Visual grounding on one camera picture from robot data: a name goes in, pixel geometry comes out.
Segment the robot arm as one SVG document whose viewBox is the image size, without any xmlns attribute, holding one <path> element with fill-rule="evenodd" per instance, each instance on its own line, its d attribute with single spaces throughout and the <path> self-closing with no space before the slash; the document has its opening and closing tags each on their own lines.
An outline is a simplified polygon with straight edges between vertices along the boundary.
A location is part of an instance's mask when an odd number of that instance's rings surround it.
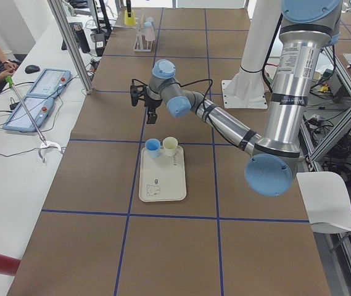
<svg viewBox="0 0 351 296">
<path fill-rule="evenodd" d="M 255 14 L 249 36 L 257 24 L 283 45 L 273 79 L 267 121 L 263 134 L 209 101 L 201 92 L 184 90 L 175 78 L 175 65 L 158 60 L 150 82 L 142 89 L 149 122 L 156 108 L 165 104 L 179 118 L 194 112 L 232 145 L 250 155 L 244 176 L 257 193 L 275 197 L 286 192 L 296 175 L 300 149 L 297 137 L 321 48 L 333 45 L 339 36 L 340 1 L 283 1 L 274 6 L 274 23 Z"/>
</svg>

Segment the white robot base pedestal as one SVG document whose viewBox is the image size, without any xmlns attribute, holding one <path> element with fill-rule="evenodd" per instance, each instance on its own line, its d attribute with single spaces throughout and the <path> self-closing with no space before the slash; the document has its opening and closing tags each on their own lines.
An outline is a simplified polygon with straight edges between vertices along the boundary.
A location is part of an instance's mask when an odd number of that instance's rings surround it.
<svg viewBox="0 0 351 296">
<path fill-rule="evenodd" d="M 281 24 L 281 1 L 257 1 L 239 71 L 232 80 L 221 82 L 223 103 L 227 109 L 266 109 L 263 80 L 271 42 Z"/>
</svg>

